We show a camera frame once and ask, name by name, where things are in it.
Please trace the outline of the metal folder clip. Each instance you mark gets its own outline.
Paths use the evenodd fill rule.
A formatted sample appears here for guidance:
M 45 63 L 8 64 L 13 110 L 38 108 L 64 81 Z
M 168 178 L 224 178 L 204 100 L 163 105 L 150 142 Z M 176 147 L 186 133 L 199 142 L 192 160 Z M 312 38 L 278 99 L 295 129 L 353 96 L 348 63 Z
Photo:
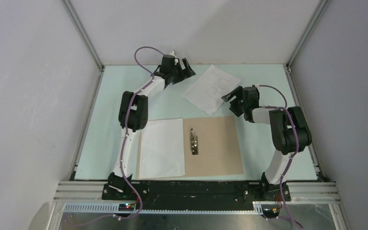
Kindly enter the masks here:
M 193 128 L 190 129 L 190 149 L 192 155 L 198 155 L 198 136 Z

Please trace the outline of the left circuit board with LEDs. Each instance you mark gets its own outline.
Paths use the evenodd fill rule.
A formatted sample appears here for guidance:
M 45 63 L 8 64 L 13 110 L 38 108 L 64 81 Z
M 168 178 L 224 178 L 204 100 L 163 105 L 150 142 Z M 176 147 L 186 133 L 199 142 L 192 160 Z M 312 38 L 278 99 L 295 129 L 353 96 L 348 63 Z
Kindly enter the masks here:
M 122 212 L 122 211 L 126 211 L 126 212 L 131 212 L 134 211 L 136 208 L 135 204 L 132 203 L 120 203 L 118 206 L 118 211 Z

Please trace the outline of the printed white paper sheet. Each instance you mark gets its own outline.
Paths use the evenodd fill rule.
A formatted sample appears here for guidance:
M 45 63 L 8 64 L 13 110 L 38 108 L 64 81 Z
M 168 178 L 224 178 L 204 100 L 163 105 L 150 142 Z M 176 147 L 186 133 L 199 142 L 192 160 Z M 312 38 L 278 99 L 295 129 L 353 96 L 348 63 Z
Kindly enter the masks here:
M 182 97 L 211 115 L 223 103 L 222 96 L 233 91 L 240 85 L 240 82 L 241 79 L 210 65 L 195 83 L 182 94 Z

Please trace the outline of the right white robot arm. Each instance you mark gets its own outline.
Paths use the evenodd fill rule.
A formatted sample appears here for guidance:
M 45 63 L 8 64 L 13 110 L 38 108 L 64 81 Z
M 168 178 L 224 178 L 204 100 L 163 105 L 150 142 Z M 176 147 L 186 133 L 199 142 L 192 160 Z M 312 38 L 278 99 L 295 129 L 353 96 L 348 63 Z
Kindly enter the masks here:
M 284 200 L 286 175 L 295 156 L 312 143 L 312 135 L 299 106 L 260 105 L 258 85 L 238 86 L 222 96 L 230 104 L 230 110 L 243 116 L 250 123 L 270 126 L 271 139 L 275 148 L 272 160 L 259 182 L 259 196 L 263 200 Z

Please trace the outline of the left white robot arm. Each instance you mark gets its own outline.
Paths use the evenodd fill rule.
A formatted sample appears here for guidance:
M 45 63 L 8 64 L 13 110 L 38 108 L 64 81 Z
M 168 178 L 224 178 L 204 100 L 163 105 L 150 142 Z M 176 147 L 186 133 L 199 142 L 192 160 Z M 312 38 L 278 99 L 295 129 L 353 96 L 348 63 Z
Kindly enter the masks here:
M 108 176 L 109 189 L 120 199 L 132 195 L 131 147 L 136 135 L 143 130 L 149 117 L 149 100 L 167 86 L 182 82 L 196 73 L 187 58 L 179 59 L 173 52 L 162 57 L 161 64 L 150 74 L 150 79 L 139 89 L 122 94 L 118 121 L 122 137 L 117 162 Z

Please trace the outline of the aluminium frame rail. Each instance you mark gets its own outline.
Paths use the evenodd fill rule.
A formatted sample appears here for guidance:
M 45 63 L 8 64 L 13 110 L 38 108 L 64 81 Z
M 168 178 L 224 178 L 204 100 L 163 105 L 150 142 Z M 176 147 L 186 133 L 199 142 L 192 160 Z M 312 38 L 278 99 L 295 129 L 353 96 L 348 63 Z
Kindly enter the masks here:
M 104 181 L 61 181 L 54 202 L 102 202 Z

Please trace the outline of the brown cardboard folder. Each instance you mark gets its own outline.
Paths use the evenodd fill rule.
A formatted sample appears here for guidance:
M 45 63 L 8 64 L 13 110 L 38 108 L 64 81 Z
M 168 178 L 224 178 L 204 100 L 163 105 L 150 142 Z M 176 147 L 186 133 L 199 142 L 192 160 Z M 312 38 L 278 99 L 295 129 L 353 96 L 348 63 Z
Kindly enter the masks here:
M 216 177 L 243 174 L 242 156 L 234 117 L 184 118 L 185 174 L 180 177 L 157 178 L 157 180 L 184 179 L 193 177 Z M 198 136 L 198 155 L 190 149 L 190 129 Z M 140 143 L 138 146 L 139 173 Z

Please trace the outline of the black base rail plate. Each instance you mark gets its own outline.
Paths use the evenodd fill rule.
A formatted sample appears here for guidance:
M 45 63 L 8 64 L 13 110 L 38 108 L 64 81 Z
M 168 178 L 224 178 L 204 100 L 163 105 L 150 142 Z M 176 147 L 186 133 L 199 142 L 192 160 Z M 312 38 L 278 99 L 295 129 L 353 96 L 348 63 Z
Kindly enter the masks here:
M 290 201 L 286 183 L 260 181 L 133 181 L 121 193 L 105 184 L 102 200 L 136 201 L 143 210 L 155 211 L 253 211 L 253 202 Z

